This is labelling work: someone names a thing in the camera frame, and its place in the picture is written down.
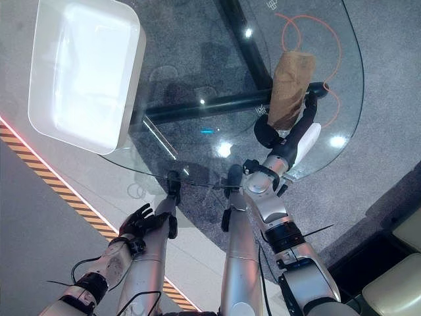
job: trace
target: white floor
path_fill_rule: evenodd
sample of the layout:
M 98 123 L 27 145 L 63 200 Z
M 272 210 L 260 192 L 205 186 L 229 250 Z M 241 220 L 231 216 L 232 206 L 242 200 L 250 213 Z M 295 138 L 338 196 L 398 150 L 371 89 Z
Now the white floor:
M 117 167 L 32 128 L 27 106 L 37 1 L 2 1 L 0 11 L 0 36 L 3 45 L 7 43 L 0 47 L 4 51 L 0 67 L 6 74 L 5 82 L 0 82 L 0 116 L 114 227 L 140 205 L 156 206 L 164 190 L 154 178 Z M 220 305 L 225 254 L 180 211 L 178 222 L 178 237 L 168 242 L 166 276 L 199 308 L 215 311 Z M 272 311 L 287 315 L 279 288 L 267 283 Z

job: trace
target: white plastic container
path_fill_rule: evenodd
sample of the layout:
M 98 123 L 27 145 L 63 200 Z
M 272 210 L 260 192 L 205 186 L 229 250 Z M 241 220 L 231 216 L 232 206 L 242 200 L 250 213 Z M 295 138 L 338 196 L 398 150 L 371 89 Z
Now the white plastic container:
M 28 117 L 40 133 L 106 155 L 124 143 L 146 36 L 114 0 L 40 0 Z

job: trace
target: round glass tabletop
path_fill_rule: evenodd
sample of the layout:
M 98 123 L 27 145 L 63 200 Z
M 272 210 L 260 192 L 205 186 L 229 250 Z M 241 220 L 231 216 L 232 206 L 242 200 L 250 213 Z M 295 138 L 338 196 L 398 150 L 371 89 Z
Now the round glass tabletop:
M 316 58 L 313 82 L 327 82 L 315 122 L 320 136 L 285 177 L 332 162 L 357 127 L 364 91 L 358 43 L 342 1 L 178 0 L 135 7 L 147 45 L 126 144 L 105 159 L 164 178 L 223 185 L 233 163 L 264 161 L 254 135 L 269 109 L 283 51 Z

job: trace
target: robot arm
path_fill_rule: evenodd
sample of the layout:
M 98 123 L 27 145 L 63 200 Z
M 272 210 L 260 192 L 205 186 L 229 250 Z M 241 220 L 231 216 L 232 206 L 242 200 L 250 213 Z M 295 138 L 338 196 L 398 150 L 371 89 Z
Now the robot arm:
M 271 131 L 269 125 L 265 126 L 267 118 L 259 119 L 259 130 L 265 132 L 256 133 L 258 140 L 272 151 L 262 165 L 257 161 L 244 164 L 243 171 L 249 176 L 243 185 L 243 195 L 283 270 L 279 284 L 290 314 L 356 315 L 350 307 L 338 303 L 341 298 L 335 281 L 280 199 L 285 191 L 280 180 L 283 173 L 305 156 L 320 133 L 320 125 L 313 123 L 316 96 L 310 93 L 305 104 L 303 117 L 285 139 Z
M 41 316 L 92 315 L 107 291 L 121 281 L 132 262 L 132 255 L 123 237 L 114 240 L 87 273 L 44 309 Z
M 40 316 L 92 315 L 108 290 L 114 288 L 132 264 L 133 256 L 145 249 L 143 237 L 162 226 L 168 213 L 151 215 L 149 204 L 130 215 L 120 227 L 119 237 L 112 240 L 101 257 L 94 261 L 86 274 L 63 295 L 44 309 Z

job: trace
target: hazard stripe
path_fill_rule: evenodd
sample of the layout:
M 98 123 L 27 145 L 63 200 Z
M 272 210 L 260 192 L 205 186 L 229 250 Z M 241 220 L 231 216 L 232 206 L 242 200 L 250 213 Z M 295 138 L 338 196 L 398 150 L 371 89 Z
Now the hazard stripe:
M 77 214 L 82 216 L 95 230 L 104 236 L 109 242 L 117 237 L 116 232 L 105 223 L 92 209 L 86 205 L 70 188 L 66 186 L 55 174 L 44 165 L 26 147 L 14 132 L 1 122 L 0 139 L 2 139 L 41 179 L 47 183 L 63 200 L 71 206 Z M 199 311 L 178 289 L 171 283 L 164 281 L 163 292 L 171 298 L 181 309 L 185 311 Z

